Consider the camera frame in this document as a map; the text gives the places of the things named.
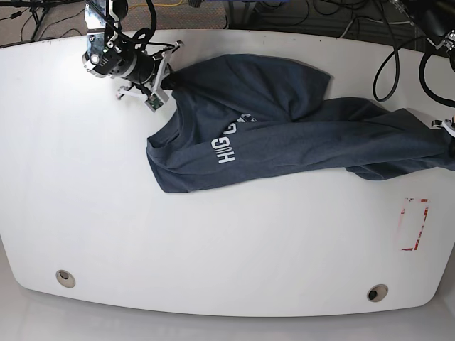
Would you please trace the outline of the dark blue T-shirt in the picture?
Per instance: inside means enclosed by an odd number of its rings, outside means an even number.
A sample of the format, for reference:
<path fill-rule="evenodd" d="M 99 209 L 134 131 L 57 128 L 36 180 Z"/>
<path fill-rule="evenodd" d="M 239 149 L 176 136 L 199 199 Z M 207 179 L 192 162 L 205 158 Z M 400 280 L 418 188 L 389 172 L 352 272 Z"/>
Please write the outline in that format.
<path fill-rule="evenodd" d="M 308 65 L 240 54 L 177 72 L 176 111 L 146 147 L 166 193 L 326 168 L 366 180 L 454 169 L 445 130 L 369 99 L 326 99 L 330 76 Z"/>

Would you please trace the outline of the red tape rectangle marking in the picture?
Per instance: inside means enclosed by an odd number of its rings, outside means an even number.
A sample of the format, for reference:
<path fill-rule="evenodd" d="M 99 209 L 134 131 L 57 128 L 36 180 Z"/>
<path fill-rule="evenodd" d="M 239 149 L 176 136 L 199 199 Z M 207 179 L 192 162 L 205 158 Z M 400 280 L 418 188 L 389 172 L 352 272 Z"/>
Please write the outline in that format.
<path fill-rule="evenodd" d="M 406 198 L 397 229 L 397 247 L 400 251 L 416 251 L 429 211 L 429 199 Z"/>

